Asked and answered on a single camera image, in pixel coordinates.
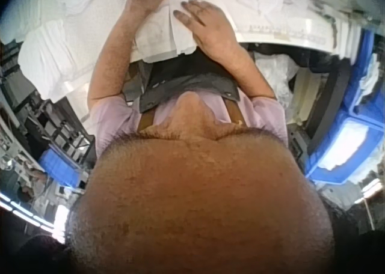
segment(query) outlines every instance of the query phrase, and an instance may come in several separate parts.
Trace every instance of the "person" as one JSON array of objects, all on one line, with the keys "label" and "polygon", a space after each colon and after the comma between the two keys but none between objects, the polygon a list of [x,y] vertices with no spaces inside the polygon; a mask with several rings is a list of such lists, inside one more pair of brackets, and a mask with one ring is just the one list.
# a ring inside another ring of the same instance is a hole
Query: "person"
[{"label": "person", "polygon": [[[95,66],[88,105],[99,159],[68,228],[77,269],[328,273],[328,213],[288,150],[283,108],[219,8],[186,1],[189,14],[174,16],[236,82],[234,99],[189,84],[126,104],[135,35],[162,1],[128,0]],[[228,78],[193,78],[231,89]]]},{"label": "person", "polygon": [[21,202],[29,203],[44,193],[48,182],[48,177],[47,174],[41,170],[29,169],[26,162],[23,163],[23,167],[25,173],[29,177],[31,187],[22,186],[19,183],[17,197]]}]

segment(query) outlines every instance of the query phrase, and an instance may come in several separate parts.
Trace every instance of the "blue plastic crate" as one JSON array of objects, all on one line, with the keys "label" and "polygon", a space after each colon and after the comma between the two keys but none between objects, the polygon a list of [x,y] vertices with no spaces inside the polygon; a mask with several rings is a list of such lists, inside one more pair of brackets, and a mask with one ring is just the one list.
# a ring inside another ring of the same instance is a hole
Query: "blue plastic crate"
[{"label": "blue plastic crate", "polygon": [[53,149],[48,149],[43,153],[39,164],[60,185],[72,188],[78,187],[80,174]]},{"label": "blue plastic crate", "polygon": [[[337,166],[331,171],[318,167],[320,161],[325,157],[328,151],[333,147],[344,125],[348,121],[369,126],[368,134],[363,144],[350,157],[350,159],[341,166]],[[368,158],[368,156],[382,143],[384,130],[378,125],[373,125],[366,121],[350,116],[347,111],[340,109],[336,119],[331,126],[329,133],[325,136],[317,150],[310,155],[305,165],[305,176],[314,181],[321,181],[329,184],[344,184],[350,175]]]},{"label": "blue plastic crate", "polygon": [[353,66],[351,79],[346,88],[343,105],[348,113],[369,123],[384,127],[384,89],[381,87],[373,98],[361,105],[356,106],[359,97],[362,94],[360,81],[368,74],[368,68],[374,48],[374,33],[363,30],[360,52],[356,64]]}]

